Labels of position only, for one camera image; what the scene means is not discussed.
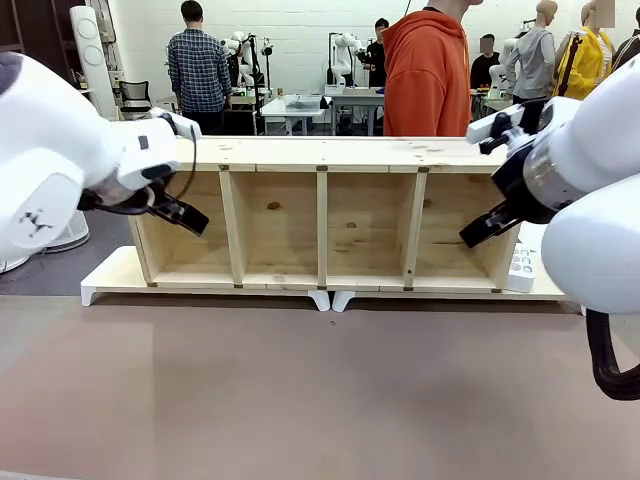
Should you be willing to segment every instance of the chair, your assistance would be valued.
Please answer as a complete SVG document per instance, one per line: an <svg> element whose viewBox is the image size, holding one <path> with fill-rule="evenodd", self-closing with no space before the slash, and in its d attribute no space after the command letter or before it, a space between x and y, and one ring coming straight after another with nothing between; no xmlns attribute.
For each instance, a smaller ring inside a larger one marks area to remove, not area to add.
<svg viewBox="0 0 640 480"><path fill-rule="evenodd" d="M125 118L133 119L144 116L144 114L151 110L152 104L151 98L149 98L149 82L120 82L120 93L122 94L122 107L120 111L125 115Z"/></svg>

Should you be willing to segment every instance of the person in orange hoodie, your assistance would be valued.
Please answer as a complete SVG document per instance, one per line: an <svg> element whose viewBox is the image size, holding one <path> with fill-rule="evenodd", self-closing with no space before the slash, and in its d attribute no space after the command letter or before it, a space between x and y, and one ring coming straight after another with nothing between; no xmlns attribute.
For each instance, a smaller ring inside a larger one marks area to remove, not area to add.
<svg viewBox="0 0 640 480"><path fill-rule="evenodd" d="M483 0L430 0L384 33L384 134L463 137L471 120L469 48L460 22Z"/></svg>

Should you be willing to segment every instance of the black shirt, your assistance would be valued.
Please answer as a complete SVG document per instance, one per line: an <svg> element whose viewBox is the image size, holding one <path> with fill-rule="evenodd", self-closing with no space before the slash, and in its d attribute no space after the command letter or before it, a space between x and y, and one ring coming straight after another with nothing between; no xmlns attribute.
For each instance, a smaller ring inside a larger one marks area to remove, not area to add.
<svg viewBox="0 0 640 480"><path fill-rule="evenodd" d="M375 66L375 70L369 72L369 87L384 87L387 83L387 71L384 68L384 46L374 42L367 47L368 63Z"/></svg>
<svg viewBox="0 0 640 480"><path fill-rule="evenodd" d="M500 54L493 52L493 55L489 58L484 55L480 55L473 62L471 67L471 88L480 88L483 86L491 86L491 75L489 75L489 68L494 65L500 65L498 58Z"/></svg>

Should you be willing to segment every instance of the person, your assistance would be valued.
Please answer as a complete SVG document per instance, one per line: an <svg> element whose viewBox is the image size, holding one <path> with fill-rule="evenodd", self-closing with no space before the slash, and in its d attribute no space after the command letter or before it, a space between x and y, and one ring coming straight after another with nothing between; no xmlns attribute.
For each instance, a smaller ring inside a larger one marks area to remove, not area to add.
<svg viewBox="0 0 640 480"><path fill-rule="evenodd" d="M220 43L202 31L200 4L182 4L184 32L169 42L171 87L182 115L198 122L203 135L222 135L224 109L231 101L229 67Z"/></svg>
<svg viewBox="0 0 640 480"><path fill-rule="evenodd" d="M367 47L367 61L364 69L369 70L369 88L384 87L387 72L384 67L384 44L382 34L389 28L389 22L381 18L375 24L376 41Z"/></svg>
<svg viewBox="0 0 640 480"><path fill-rule="evenodd" d="M471 120L469 48L460 22L483 0L430 0L384 32L384 134L462 137Z"/></svg>
<svg viewBox="0 0 640 480"><path fill-rule="evenodd" d="M633 31L633 36L620 45L620 49L613 56L613 71L640 53L640 8L636 11L636 22L638 28Z"/></svg>
<svg viewBox="0 0 640 480"><path fill-rule="evenodd" d="M471 88L488 88L491 86L489 69L494 65L500 65L500 54L493 51L496 37L487 33L480 40L482 55L475 59L471 66Z"/></svg>
<svg viewBox="0 0 640 480"><path fill-rule="evenodd" d="M546 98L551 92L556 50L553 34L547 30L558 11L553 0L542 0L536 7L536 23L523 37L507 60L507 94L513 103ZM520 77L516 79L516 63L520 62Z"/></svg>
<svg viewBox="0 0 640 480"><path fill-rule="evenodd" d="M584 100L602 81L611 74L614 48L606 33L596 26L596 3L591 0L582 7L582 42L578 46L573 64L568 65L571 40L567 42L560 68L558 85L554 95L560 93L565 72L569 70L569 79L565 97Z"/></svg>

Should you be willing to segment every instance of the white shelf foot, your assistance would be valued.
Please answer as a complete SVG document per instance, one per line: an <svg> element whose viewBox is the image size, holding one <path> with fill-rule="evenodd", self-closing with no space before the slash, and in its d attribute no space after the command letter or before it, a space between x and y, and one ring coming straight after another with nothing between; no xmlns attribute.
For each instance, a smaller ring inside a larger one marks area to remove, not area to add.
<svg viewBox="0 0 640 480"><path fill-rule="evenodd" d="M336 292L333 297L333 311L339 313L344 312L344 309L347 308L347 304L355 296L356 292Z"/></svg>
<svg viewBox="0 0 640 480"><path fill-rule="evenodd" d="M326 312L331 308L331 302L329 301L329 292L321 290L309 290L309 297L313 298L316 302L316 307L321 312Z"/></svg>
<svg viewBox="0 0 640 480"><path fill-rule="evenodd" d="M95 287L85 287L83 285L80 285L80 298L82 299L82 306L90 307L93 303L93 297L95 294Z"/></svg>

